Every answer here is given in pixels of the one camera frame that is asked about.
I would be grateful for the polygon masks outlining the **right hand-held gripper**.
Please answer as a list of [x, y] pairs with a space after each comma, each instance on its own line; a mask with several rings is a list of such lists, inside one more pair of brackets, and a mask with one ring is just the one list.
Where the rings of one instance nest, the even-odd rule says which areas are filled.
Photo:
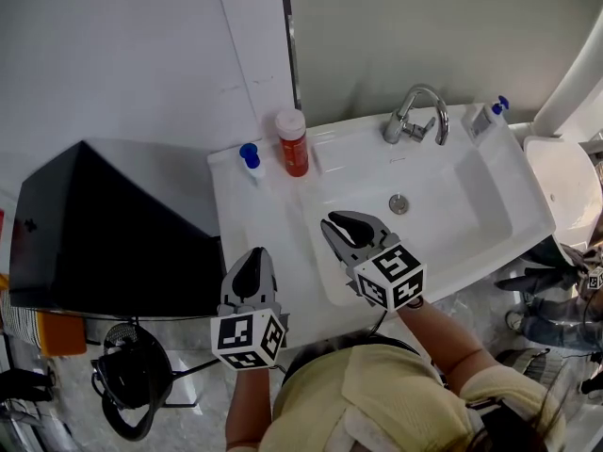
[[346, 265], [357, 296], [387, 312], [417, 299], [425, 286], [426, 265], [407, 240], [379, 219], [357, 211], [332, 211], [320, 230], [337, 259]]

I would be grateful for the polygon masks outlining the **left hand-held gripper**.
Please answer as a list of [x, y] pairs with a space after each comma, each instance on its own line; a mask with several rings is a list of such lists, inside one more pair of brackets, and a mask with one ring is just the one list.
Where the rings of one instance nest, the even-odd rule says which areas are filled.
[[[241, 256], [221, 284], [224, 304], [241, 304], [257, 295], [272, 303], [278, 286], [269, 252], [253, 248]], [[216, 316], [210, 320], [211, 351], [233, 371], [270, 368], [276, 364], [286, 328], [271, 309]]]

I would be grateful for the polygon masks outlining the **red bottle white cap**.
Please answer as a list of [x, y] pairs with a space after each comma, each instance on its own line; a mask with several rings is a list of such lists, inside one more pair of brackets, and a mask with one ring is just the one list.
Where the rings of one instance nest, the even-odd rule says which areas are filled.
[[286, 171], [293, 177], [302, 177], [309, 169], [305, 117], [298, 109], [284, 109], [276, 115], [275, 125]]

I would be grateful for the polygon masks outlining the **person's right forearm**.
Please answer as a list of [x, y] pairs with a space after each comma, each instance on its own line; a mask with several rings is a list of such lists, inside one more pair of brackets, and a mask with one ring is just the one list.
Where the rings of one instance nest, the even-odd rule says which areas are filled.
[[444, 374], [450, 390], [459, 394], [482, 370], [497, 365], [473, 334], [428, 302], [415, 300], [398, 308], [398, 315]]

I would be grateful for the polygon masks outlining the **person's left forearm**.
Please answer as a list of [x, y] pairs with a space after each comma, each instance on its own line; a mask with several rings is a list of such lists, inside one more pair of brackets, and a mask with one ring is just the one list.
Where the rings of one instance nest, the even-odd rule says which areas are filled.
[[238, 372], [225, 425], [226, 451], [256, 448], [271, 422], [268, 369]]

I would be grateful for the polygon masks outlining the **white sink vanity cabinet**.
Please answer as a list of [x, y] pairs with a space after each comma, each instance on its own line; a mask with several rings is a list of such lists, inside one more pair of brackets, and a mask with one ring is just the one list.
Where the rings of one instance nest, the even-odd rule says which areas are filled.
[[[425, 296], [443, 299], [529, 250], [555, 229], [546, 199], [513, 132], [497, 130], [476, 147], [449, 108], [444, 146], [383, 140], [387, 116], [310, 128], [310, 168], [290, 176], [278, 142], [257, 142], [265, 176], [245, 170], [238, 148], [209, 156], [224, 261], [269, 251], [277, 299], [288, 316], [286, 341], [301, 347], [374, 324], [380, 309], [357, 297], [320, 230], [335, 210], [379, 218], [407, 240], [426, 267]], [[394, 214], [389, 199], [409, 202]]]

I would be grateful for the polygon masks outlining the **chrome faucet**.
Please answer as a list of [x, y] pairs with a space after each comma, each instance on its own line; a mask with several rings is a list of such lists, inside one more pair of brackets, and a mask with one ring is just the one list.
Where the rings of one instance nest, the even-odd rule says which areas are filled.
[[[430, 97], [435, 111], [435, 117], [425, 126], [409, 121], [409, 113], [414, 107], [415, 100], [422, 94]], [[416, 142], [421, 142], [436, 123], [438, 123], [438, 129], [435, 143], [444, 146], [449, 133], [447, 105], [433, 87], [426, 84], [415, 84], [408, 90], [401, 105], [392, 111], [389, 121], [383, 129], [383, 139], [389, 144], [396, 144], [403, 135], [406, 135]]]

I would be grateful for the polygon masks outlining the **black metal chair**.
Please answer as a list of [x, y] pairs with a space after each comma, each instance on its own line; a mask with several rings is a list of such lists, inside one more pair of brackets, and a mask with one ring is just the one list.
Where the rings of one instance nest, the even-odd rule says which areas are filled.
[[160, 409], [186, 410], [198, 403], [170, 403], [173, 384], [219, 363], [217, 359], [175, 371], [166, 350], [136, 320], [116, 324], [106, 333], [104, 353], [90, 362], [91, 386], [113, 430], [129, 442], [144, 439]]

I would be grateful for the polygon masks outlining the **black glass-door fridge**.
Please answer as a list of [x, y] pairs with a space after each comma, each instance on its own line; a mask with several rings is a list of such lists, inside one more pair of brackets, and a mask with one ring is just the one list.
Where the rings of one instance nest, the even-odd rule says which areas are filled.
[[80, 142], [28, 176], [9, 256], [15, 307], [117, 317], [213, 316], [220, 242]]

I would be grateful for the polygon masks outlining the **person's torso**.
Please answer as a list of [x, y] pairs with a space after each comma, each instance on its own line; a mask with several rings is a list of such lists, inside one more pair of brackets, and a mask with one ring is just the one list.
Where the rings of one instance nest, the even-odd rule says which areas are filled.
[[368, 438], [381, 450], [463, 452], [481, 429], [475, 407], [487, 399], [535, 420], [551, 451], [564, 446], [557, 400], [512, 368], [481, 370], [454, 394], [413, 351], [367, 345], [324, 355], [287, 379], [258, 451], [324, 452]]

